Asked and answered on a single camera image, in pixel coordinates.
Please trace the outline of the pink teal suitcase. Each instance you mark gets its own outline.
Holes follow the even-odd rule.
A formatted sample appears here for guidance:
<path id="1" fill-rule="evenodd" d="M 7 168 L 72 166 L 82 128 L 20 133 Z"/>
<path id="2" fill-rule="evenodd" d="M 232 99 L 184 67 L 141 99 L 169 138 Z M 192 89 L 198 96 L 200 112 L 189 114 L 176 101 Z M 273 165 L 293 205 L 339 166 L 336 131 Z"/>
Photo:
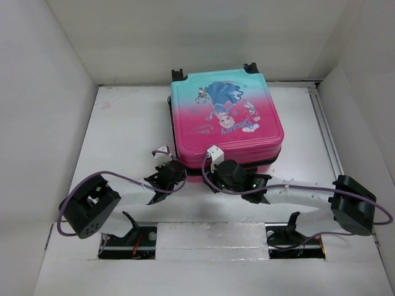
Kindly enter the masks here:
<path id="1" fill-rule="evenodd" d="M 284 131 L 263 74 L 242 68 L 190 73 L 172 70 L 168 98 L 177 158 L 187 180 L 200 183 L 212 146 L 245 170 L 265 173 L 277 160 Z"/>

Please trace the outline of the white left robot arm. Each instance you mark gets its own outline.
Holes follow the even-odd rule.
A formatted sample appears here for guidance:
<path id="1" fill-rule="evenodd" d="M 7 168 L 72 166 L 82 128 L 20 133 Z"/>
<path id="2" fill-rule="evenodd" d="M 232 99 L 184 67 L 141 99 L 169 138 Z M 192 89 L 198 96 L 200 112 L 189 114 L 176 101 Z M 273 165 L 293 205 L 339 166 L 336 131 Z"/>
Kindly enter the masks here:
<path id="1" fill-rule="evenodd" d="M 109 175 L 136 186 L 123 197 L 110 187 L 103 176 Z M 154 205 L 180 191 L 186 183 L 186 168 L 176 160 L 156 167 L 156 172 L 137 181 L 111 171 L 99 171 L 80 181 L 59 205 L 57 232 L 64 237 L 86 239 L 101 231 L 115 235 L 123 244 L 137 239 L 137 229 L 129 224 L 119 225 L 113 214 L 116 207 L 144 204 Z"/>

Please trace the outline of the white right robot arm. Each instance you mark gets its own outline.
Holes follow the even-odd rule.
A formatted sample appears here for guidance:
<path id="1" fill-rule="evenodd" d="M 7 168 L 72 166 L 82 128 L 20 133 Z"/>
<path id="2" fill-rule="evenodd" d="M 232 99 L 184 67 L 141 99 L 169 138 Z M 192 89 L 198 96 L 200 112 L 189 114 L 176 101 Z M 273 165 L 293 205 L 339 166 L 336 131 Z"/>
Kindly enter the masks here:
<path id="1" fill-rule="evenodd" d="M 311 212 L 290 216 L 285 235 L 291 242 L 338 229 L 358 236 L 372 234 L 376 197 L 348 175 L 339 175 L 329 184 L 304 183 L 252 173 L 234 160 L 213 165 L 206 159 L 201 172 L 214 192 L 240 195 L 252 204 L 312 207 Z"/>

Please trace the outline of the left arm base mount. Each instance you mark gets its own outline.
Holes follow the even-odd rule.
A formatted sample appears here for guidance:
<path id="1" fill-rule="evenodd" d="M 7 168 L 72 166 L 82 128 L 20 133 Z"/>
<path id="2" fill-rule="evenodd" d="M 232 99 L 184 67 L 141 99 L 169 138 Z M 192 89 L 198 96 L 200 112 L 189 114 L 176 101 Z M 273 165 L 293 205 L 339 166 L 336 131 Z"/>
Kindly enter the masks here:
<path id="1" fill-rule="evenodd" d="M 98 258 L 153 260 L 156 258 L 157 223 L 138 223 L 128 212 L 112 214 L 104 225 Z"/>

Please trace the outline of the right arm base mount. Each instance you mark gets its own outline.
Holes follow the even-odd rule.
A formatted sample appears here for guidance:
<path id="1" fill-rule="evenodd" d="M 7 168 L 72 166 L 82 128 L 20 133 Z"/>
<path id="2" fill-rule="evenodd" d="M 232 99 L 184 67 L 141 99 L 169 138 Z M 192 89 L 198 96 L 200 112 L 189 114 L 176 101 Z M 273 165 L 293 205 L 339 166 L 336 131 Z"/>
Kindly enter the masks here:
<path id="1" fill-rule="evenodd" d="M 320 237 L 307 242 L 306 236 L 296 231 L 300 212 L 292 213 L 287 224 L 269 224 L 266 227 L 269 259 L 325 259 Z"/>

